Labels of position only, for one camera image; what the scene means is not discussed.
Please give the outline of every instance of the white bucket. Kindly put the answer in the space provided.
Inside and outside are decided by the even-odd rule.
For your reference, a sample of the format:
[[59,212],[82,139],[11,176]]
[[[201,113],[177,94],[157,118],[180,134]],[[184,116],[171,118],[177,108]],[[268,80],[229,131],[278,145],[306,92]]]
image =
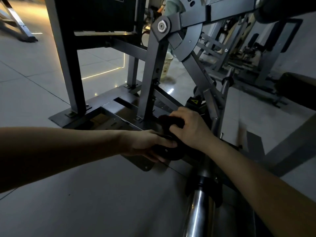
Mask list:
[[164,79],[167,76],[167,73],[168,73],[168,70],[169,70],[169,67],[170,67],[172,60],[173,60],[173,55],[169,51],[167,51],[167,55],[165,58],[165,62],[163,64],[160,79]]

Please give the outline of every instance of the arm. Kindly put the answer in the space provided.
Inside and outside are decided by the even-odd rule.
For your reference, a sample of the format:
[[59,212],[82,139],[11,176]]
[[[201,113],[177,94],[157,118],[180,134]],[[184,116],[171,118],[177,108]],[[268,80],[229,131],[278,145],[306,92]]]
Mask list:
[[171,115],[185,125],[170,131],[226,173],[275,237],[316,236],[316,203],[216,138],[198,113],[180,107]]
[[151,147],[176,147],[154,131],[13,127],[0,128],[0,140],[0,193],[117,154],[164,161]]

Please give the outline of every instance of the hand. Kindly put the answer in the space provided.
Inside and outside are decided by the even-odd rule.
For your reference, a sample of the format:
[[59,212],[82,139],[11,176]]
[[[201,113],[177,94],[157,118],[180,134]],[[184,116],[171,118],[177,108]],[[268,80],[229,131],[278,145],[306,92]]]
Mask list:
[[143,155],[153,162],[165,162],[166,160],[154,153],[151,149],[154,145],[162,145],[169,148],[177,147],[175,141],[167,140],[157,135],[153,130],[148,131],[126,131],[123,142],[128,144],[127,152],[124,155]]
[[177,111],[173,111],[170,116],[180,117],[184,120],[184,127],[179,128],[172,125],[169,130],[175,134],[186,145],[205,153],[211,140],[217,139],[202,117],[195,111],[191,111],[185,107],[179,107]]

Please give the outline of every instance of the forearm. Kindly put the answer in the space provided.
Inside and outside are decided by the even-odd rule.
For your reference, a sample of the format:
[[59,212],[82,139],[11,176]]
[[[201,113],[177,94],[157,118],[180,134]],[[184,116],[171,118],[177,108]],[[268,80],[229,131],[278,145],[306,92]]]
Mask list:
[[124,132],[0,128],[0,192],[123,153]]
[[275,237],[316,236],[316,204],[219,139],[205,153],[227,174]]

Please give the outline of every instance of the floor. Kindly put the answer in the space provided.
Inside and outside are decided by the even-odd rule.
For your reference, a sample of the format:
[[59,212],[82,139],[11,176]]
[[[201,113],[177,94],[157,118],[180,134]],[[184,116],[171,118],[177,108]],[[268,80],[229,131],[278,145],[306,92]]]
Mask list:
[[[69,99],[47,11],[37,4],[28,4],[27,8],[25,3],[11,4],[30,31],[41,34],[35,34],[37,43],[23,43],[0,32],[0,127],[57,128],[48,117],[69,108]],[[78,58],[85,99],[126,82],[128,55],[112,48],[97,48],[78,51]],[[142,80],[143,71],[144,62],[140,61],[137,79]],[[185,104],[194,86],[175,58],[161,87]],[[236,143],[243,124],[261,136],[268,153],[313,114],[290,101],[278,109],[231,88],[223,138]],[[178,172],[159,165],[143,172],[118,156],[71,169],[12,193],[1,193],[0,235],[175,236],[185,213],[183,188],[189,167],[184,162],[172,165]],[[314,158],[284,180],[316,200],[315,187],[306,182],[316,180],[315,168]],[[119,188],[112,179],[117,180]],[[124,228],[117,226],[118,219]]]

